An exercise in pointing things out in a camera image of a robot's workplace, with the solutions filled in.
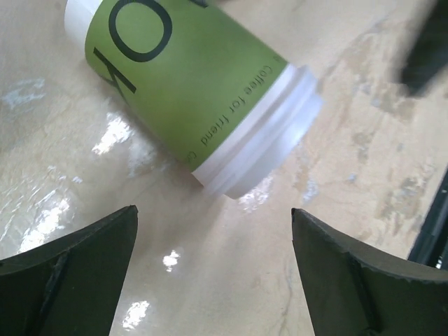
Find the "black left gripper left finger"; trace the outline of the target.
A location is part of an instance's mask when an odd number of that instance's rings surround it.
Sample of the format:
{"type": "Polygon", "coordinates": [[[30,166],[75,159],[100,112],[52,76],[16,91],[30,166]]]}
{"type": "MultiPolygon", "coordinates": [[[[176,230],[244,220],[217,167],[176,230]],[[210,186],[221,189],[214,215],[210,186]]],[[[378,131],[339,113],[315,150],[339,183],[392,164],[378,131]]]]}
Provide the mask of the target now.
{"type": "Polygon", "coordinates": [[[108,335],[137,237],[138,210],[1,260],[2,335],[108,335]]]}

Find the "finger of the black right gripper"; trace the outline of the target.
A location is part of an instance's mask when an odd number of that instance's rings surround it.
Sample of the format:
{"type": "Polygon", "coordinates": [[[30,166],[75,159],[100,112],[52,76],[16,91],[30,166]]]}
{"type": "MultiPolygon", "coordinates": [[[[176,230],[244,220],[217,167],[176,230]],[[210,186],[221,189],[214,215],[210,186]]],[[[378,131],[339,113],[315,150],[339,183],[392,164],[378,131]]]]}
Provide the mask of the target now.
{"type": "Polygon", "coordinates": [[[447,67],[447,2],[434,1],[411,43],[398,72],[407,96],[423,94],[434,77],[447,67]]]}

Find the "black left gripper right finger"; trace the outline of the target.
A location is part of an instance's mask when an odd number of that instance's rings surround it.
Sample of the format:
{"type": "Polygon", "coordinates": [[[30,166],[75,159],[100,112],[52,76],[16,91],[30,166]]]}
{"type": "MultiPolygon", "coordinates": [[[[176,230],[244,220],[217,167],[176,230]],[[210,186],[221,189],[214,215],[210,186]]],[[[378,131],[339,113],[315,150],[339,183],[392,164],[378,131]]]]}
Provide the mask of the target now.
{"type": "Polygon", "coordinates": [[[292,209],[315,335],[446,335],[447,271],[411,262],[292,209]]]}

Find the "green paper cup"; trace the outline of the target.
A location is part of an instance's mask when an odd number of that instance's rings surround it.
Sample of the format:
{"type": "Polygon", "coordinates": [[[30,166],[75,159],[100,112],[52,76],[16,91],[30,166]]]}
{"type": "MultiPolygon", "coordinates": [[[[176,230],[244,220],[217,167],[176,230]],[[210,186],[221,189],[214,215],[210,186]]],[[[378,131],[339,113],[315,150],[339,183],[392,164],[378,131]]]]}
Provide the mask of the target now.
{"type": "Polygon", "coordinates": [[[213,1],[68,1],[64,27],[192,175],[291,64],[213,1]]]}

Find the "white plastic cup lid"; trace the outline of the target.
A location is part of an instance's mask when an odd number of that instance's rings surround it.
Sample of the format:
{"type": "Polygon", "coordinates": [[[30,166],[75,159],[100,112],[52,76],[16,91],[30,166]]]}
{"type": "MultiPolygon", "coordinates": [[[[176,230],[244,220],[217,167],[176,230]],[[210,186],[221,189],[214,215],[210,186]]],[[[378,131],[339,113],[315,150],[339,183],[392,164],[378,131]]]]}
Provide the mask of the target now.
{"type": "Polygon", "coordinates": [[[308,66],[288,64],[230,135],[193,171],[207,193],[238,199],[280,166],[321,110],[308,66]]]}

